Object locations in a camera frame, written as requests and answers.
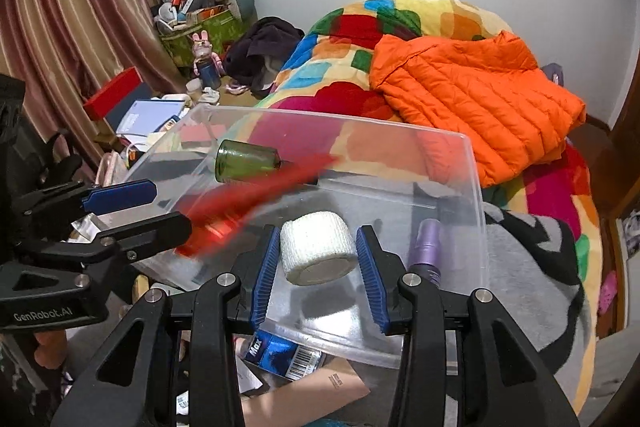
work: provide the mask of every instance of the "white bandage roll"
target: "white bandage roll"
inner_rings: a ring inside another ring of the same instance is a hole
[[[280,232],[280,254],[287,280],[298,286],[340,279],[358,264],[349,228],[333,212],[287,221]]]

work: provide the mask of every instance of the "bed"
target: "bed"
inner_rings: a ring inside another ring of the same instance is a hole
[[[300,42],[258,107],[402,121],[382,95],[369,90],[372,51],[383,34],[477,40],[509,26],[496,14],[457,0],[367,0],[332,11]],[[574,396],[582,408],[593,376],[602,244],[589,171],[570,143],[559,160],[534,165],[509,182],[483,191],[500,208],[567,223],[575,240],[580,280],[590,311],[590,335]]]

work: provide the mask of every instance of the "clear plastic storage box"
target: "clear plastic storage box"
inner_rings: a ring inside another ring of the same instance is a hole
[[[170,212],[185,194],[219,185],[214,176],[223,139],[268,146],[282,160],[331,153],[338,161],[319,178],[258,208],[222,250],[188,259],[173,251],[138,263],[162,282],[193,290],[228,271],[252,249],[262,227],[310,212],[337,213],[355,236],[372,225],[382,248],[404,261],[423,219],[442,222],[441,288],[469,294],[488,283],[484,217],[471,145],[466,136],[388,121],[289,110],[199,105],[143,156],[127,181],[158,187],[152,204],[107,216],[110,227]],[[357,362],[399,367],[401,337],[385,337],[373,322],[360,270],[315,286],[289,283],[278,266],[265,330]],[[447,360],[455,364],[454,344]]]

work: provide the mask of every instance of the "striped curtain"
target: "striped curtain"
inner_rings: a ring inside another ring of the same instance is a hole
[[[82,104],[125,68],[160,92],[184,90],[149,11],[156,0],[0,0],[0,73],[26,83],[25,112],[43,138],[72,131],[95,170],[101,151]]]

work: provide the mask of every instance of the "stuffed toy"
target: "stuffed toy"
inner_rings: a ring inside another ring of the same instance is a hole
[[[224,76],[225,70],[222,61],[211,47],[209,35],[203,30],[200,35],[194,33],[193,40],[193,73],[200,77],[203,87],[218,89],[221,85],[220,77]]]

